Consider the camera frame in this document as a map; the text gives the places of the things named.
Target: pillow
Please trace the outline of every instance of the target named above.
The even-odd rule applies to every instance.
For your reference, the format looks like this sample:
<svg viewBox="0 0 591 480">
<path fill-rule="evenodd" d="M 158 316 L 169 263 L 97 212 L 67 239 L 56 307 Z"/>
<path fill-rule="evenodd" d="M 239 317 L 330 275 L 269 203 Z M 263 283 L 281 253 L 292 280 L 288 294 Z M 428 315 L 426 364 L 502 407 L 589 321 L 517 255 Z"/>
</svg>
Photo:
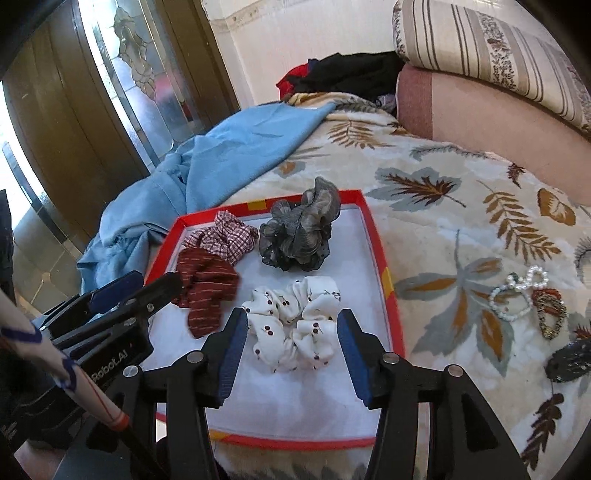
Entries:
<svg viewBox="0 0 591 480">
<path fill-rule="evenodd" d="M 438 0 L 398 0 L 398 55 L 415 67 L 457 73 L 546 107 L 591 140 L 591 97 L 555 45 L 490 15 Z"/>
</svg>

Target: frosted glass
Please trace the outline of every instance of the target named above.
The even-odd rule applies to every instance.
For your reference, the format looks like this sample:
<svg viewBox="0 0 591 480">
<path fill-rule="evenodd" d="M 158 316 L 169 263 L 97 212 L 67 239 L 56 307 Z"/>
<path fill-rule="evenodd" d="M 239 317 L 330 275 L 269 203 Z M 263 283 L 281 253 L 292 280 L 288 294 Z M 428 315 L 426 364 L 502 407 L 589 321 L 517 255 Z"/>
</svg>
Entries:
<svg viewBox="0 0 591 480">
<path fill-rule="evenodd" d="M 160 109 L 164 122 L 168 125 L 173 138 L 177 142 L 182 143 L 191 137 L 187 119 L 178 104 L 170 79 L 165 73 L 161 73 L 156 77 L 156 104 Z"/>
<path fill-rule="evenodd" d="M 142 7 L 138 0 L 117 0 L 117 4 L 125 10 L 130 17 L 136 17 L 137 15 L 143 15 Z"/>
<path fill-rule="evenodd" d="M 133 17 L 135 23 L 135 32 L 140 36 L 142 40 L 149 43 L 152 41 L 152 35 L 150 35 L 150 29 L 148 29 L 148 23 L 143 15 Z"/>
<path fill-rule="evenodd" d="M 113 27 L 101 28 L 100 33 L 105 42 L 107 53 L 110 59 L 114 59 L 119 56 L 119 37 L 115 35 L 115 29 Z"/>
<path fill-rule="evenodd" d="M 115 0 L 95 0 L 94 6 L 96 22 L 101 29 L 112 27 L 115 23 L 117 2 Z"/>
<path fill-rule="evenodd" d="M 119 97 L 113 99 L 113 106 L 115 107 L 117 115 L 119 115 L 119 119 L 125 127 L 125 131 L 129 135 L 131 142 L 133 143 L 135 149 L 138 151 L 140 158 L 144 162 L 144 165 L 146 165 L 148 171 L 152 173 L 156 169 L 156 167 L 154 167 L 154 163 L 152 163 L 152 160 L 150 160 L 150 156 L 148 155 L 148 152 L 146 152 L 146 149 L 142 144 L 142 141 L 139 139 L 138 133 L 135 131 L 134 126 L 131 124 L 131 121 L 129 120 L 127 113 L 125 113 L 125 109 L 123 108 L 123 105 L 121 105 Z"/>
<path fill-rule="evenodd" d="M 146 60 L 152 67 L 152 71 L 154 72 L 155 76 L 164 71 L 162 61 L 160 60 L 160 56 L 158 55 L 158 51 L 156 50 L 156 45 L 154 45 L 154 42 L 152 42 L 146 48 Z"/>
<path fill-rule="evenodd" d="M 115 69 L 115 73 L 117 74 L 117 78 L 121 82 L 121 87 L 124 91 L 129 90 L 130 88 L 135 87 L 135 82 L 133 78 L 131 78 L 131 67 L 127 65 L 123 60 L 119 57 L 112 60 L 113 68 Z"/>
<path fill-rule="evenodd" d="M 127 98 L 156 155 L 162 157 L 173 147 L 173 138 L 158 107 L 144 95 L 139 87 L 133 87 L 129 90 Z"/>
</svg>

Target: screw head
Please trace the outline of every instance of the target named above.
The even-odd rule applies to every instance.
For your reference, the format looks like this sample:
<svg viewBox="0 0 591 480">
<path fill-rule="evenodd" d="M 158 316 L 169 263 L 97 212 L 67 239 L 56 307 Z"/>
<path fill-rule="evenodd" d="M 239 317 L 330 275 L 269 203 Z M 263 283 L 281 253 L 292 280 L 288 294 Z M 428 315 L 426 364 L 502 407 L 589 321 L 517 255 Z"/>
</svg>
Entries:
<svg viewBox="0 0 591 480">
<path fill-rule="evenodd" d="M 201 360 L 203 360 L 204 355 L 199 351 L 190 352 L 187 355 L 187 362 L 190 364 L 198 364 Z"/>
<path fill-rule="evenodd" d="M 462 367 L 460 367 L 460 365 L 450 365 L 447 368 L 447 372 L 452 377 L 461 377 L 464 374 L 464 369 Z"/>
<path fill-rule="evenodd" d="M 139 373 L 139 368 L 135 365 L 128 365 L 123 370 L 123 376 L 127 378 L 135 377 Z"/>
<path fill-rule="evenodd" d="M 400 357 L 392 352 L 385 353 L 382 359 L 390 365 L 396 365 L 400 361 Z"/>
</svg>

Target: leaf print blanket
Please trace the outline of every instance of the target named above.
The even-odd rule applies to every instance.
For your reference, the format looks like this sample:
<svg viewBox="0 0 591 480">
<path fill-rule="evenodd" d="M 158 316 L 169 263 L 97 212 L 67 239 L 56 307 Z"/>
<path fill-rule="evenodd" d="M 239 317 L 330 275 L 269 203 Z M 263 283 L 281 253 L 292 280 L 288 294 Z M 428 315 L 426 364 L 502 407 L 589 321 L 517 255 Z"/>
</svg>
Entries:
<svg viewBox="0 0 591 480">
<path fill-rule="evenodd" d="M 394 117 L 352 95 L 296 94 L 289 103 L 305 108 L 328 101 L 336 110 L 304 144 L 227 204 L 301 193 L 317 176 L 340 189 L 361 189 L 395 277 L 408 359 L 422 367 L 466 368 L 532 479 L 551 479 L 591 417 L 588 378 L 552 386 L 544 373 L 569 338 L 591 335 L 589 210 L 495 155 L 414 138 Z M 491 290 L 531 265 L 548 271 L 550 287 L 566 303 L 568 327 L 553 340 L 542 337 L 535 312 L 508 323 L 489 308 Z M 496 300 L 511 308 L 522 301 L 512 291 Z M 426 431 L 419 432 L 417 479 L 426 471 Z M 348 480 L 361 474 L 370 452 L 253 455 L 216 444 L 228 471 L 265 480 Z"/>
</svg>

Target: gray sheer scrunchie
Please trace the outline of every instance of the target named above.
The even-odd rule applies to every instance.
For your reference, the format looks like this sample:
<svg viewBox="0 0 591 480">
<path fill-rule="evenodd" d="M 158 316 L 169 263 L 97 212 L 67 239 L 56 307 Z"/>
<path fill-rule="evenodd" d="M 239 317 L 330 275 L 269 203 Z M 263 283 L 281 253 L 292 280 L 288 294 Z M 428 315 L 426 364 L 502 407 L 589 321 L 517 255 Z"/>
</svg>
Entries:
<svg viewBox="0 0 591 480">
<path fill-rule="evenodd" d="M 292 266 L 318 270 L 330 254 L 330 224 L 339 214 L 339 190 L 322 177 L 316 177 L 300 203 L 278 200 L 271 207 L 272 219 L 260 227 L 263 263 L 283 271 Z"/>
</svg>

